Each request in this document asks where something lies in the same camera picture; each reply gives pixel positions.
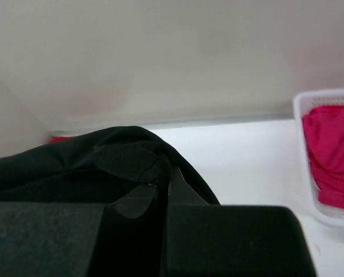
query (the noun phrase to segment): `basket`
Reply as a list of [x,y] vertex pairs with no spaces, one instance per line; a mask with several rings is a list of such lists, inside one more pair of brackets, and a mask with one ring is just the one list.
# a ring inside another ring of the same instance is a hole
[[344,210],[324,205],[318,201],[318,187],[309,168],[308,154],[302,124],[302,116],[311,109],[325,105],[344,105],[344,89],[303,92],[293,100],[298,143],[300,148],[301,171],[306,186],[306,197],[312,216],[321,223],[344,229]]

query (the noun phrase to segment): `black cloth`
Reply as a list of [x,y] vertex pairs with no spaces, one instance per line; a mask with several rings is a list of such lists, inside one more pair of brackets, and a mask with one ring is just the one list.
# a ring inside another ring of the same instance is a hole
[[0,158],[0,201],[112,203],[138,184],[167,192],[173,166],[207,203],[218,204],[172,146],[136,126],[108,128]]

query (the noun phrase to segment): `white wall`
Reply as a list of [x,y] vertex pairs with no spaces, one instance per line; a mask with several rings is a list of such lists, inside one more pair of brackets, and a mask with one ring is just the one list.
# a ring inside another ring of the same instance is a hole
[[43,124],[0,82],[0,157],[42,145],[47,139]]
[[0,0],[0,79],[50,130],[290,113],[344,87],[344,0]]

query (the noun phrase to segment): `red object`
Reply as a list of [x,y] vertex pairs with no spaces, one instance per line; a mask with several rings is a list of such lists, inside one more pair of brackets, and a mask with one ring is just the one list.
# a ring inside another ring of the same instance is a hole
[[65,141],[65,140],[69,140],[72,138],[74,138],[74,137],[52,137],[51,140],[48,142],[48,144],[58,143],[60,141]]
[[318,200],[344,209],[344,106],[314,108],[303,126]]

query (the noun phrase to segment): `white tabletop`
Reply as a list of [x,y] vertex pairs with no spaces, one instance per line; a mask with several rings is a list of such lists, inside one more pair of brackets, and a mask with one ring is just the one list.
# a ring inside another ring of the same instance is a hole
[[308,213],[293,120],[152,131],[195,167],[221,204],[289,207],[302,224],[318,275],[344,277],[344,233]]

